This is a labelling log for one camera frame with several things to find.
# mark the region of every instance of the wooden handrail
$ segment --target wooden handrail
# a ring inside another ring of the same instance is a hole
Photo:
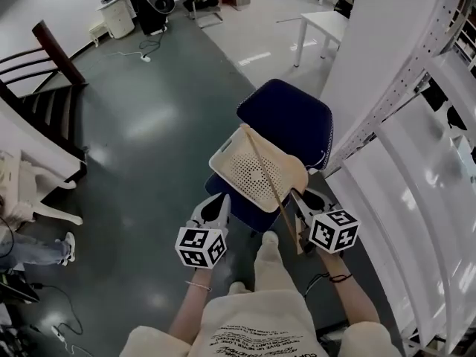
[[[46,53],[48,53],[48,56],[51,57],[56,66],[58,66],[58,69],[64,74],[69,82],[76,85],[86,81],[76,66],[73,65],[73,62],[68,58],[64,50],[61,49],[60,44],[56,41],[44,21],[36,24],[32,32],[43,49],[45,49]]]
[[[0,75],[10,73],[11,71],[18,70],[19,68],[26,68],[27,66],[30,66],[30,65],[36,65],[37,63],[48,62],[48,61],[51,61],[50,57],[35,59],[34,61],[21,63],[19,65],[12,66],[11,68],[0,70]]]
[[[10,60],[14,60],[15,58],[18,58],[18,57],[21,57],[21,56],[26,56],[27,54],[36,53],[37,51],[42,51],[42,50],[44,50],[44,49],[43,49],[42,46],[40,46],[39,48],[30,49],[29,51],[21,51],[17,54],[14,54],[13,56],[9,56],[7,58],[0,59],[0,63],[7,62],[7,61],[10,61]]]
[[[10,85],[11,83],[18,82],[19,80],[26,80],[27,78],[31,77],[36,77],[37,75],[42,75],[42,74],[49,74],[49,73],[54,73],[55,71],[59,71],[58,68],[49,68],[47,70],[41,70],[41,71],[36,71],[35,73],[29,73],[22,75],[17,78],[13,78],[11,80],[7,80],[4,82],[5,85]]]

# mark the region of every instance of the wooden stick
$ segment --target wooden stick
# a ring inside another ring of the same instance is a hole
[[[261,159],[261,155],[258,152],[258,148],[256,147],[256,144],[254,143],[254,140],[253,140],[251,132],[250,132],[250,126],[248,124],[241,124],[240,127],[243,129],[243,131],[245,131],[246,137],[248,138],[256,157],[258,158],[261,169],[263,170],[263,172],[265,174],[265,177],[266,177],[266,180],[268,180],[268,184],[269,184],[269,186],[270,186],[270,188],[273,192],[273,196],[276,199],[276,202],[280,207],[281,214],[283,214],[284,221],[286,222],[289,233],[291,233],[292,240],[296,244],[296,232],[295,232],[294,228],[291,225],[291,221],[289,220],[288,214],[284,210],[284,206],[283,206],[283,204],[280,200],[279,195],[277,194],[277,191],[276,191],[276,188],[274,187],[273,181],[271,180],[271,177],[269,177],[268,170],[266,169],[265,164],[263,163],[263,160]]]

